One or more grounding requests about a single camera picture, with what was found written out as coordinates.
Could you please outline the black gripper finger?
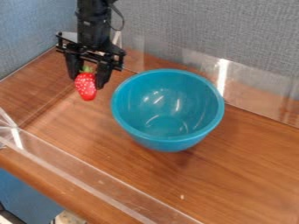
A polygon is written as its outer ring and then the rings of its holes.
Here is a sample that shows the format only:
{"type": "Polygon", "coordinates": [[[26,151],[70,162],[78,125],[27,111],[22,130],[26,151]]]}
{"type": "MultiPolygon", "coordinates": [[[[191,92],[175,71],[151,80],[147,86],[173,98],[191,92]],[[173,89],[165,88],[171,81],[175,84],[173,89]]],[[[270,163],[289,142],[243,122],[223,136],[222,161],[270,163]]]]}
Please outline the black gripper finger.
{"type": "Polygon", "coordinates": [[[101,61],[97,70],[97,88],[102,89],[110,81],[114,65],[111,62],[101,61]]]}
{"type": "Polygon", "coordinates": [[[70,78],[75,80],[83,68],[85,61],[77,53],[67,52],[65,56],[70,78]]]}

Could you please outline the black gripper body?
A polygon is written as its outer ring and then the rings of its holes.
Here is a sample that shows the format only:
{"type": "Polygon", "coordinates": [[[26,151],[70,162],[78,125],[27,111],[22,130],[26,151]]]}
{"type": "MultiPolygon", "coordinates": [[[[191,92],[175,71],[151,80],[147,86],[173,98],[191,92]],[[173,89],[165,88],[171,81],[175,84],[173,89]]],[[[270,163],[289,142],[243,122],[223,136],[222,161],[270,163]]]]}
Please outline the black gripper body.
{"type": "Polygon", "coordinates": [[[98,49],[93,49],[78,42],[78,33],[71,31],[59,31],[56,33],[58,45],[56,49],[60,53],[77,53],[83,61],[98,63],[101,61],[111,62],[114,69],[121,71],[125,67],[125,57],[127,52],[122,49],[114,52],[111,40],[98,49]]]}

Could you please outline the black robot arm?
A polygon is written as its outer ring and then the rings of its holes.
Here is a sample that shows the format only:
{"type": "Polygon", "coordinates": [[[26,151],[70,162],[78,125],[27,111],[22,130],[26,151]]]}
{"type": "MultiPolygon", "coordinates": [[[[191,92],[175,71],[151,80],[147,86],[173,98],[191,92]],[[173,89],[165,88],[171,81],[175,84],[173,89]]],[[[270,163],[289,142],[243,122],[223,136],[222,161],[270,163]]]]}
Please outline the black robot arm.
{"type": "Polygon", "coordinates": [[[106,86],[114,70],[123,70],[127,56],[127,52],[113,43],[110,37],[111,31],[121,32],[126,25],[115,28],[111,24],[113,12],[125,17],[115,6],[117,1],[78,0],[78,31],[56,33],[56,50],[65,54],[70,78],[78,78],[86,60],[98,64],[97,89],[106,86]]]}

